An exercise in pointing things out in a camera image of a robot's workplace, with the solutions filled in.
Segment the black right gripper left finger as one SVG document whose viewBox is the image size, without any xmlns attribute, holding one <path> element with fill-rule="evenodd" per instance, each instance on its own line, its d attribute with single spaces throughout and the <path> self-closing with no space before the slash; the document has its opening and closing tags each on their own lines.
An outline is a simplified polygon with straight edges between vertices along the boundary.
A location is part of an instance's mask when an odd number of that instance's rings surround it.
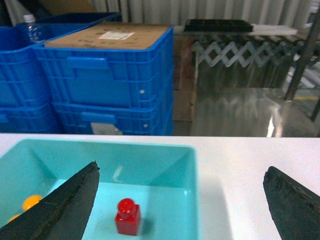
<svg viewBox="0 0 320 240">
<path fill-rule="evenodd" d="M 0 229 L 2 240 L 80 240 L 86 230 L 100 180 L 90 162 L 26 212 Z"/>
</svg>

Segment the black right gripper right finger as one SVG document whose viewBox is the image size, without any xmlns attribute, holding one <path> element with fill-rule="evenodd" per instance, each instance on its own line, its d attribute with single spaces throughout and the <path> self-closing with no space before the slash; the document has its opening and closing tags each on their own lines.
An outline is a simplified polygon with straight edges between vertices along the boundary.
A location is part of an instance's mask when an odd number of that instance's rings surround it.
<svg viewBox="0 0 320 240">
<path fill-rule="evenodd" d="M 320 196 L 270 166 L 263 189 L 271 218 L 282 240 L 320 238 Z"/>
</svg>

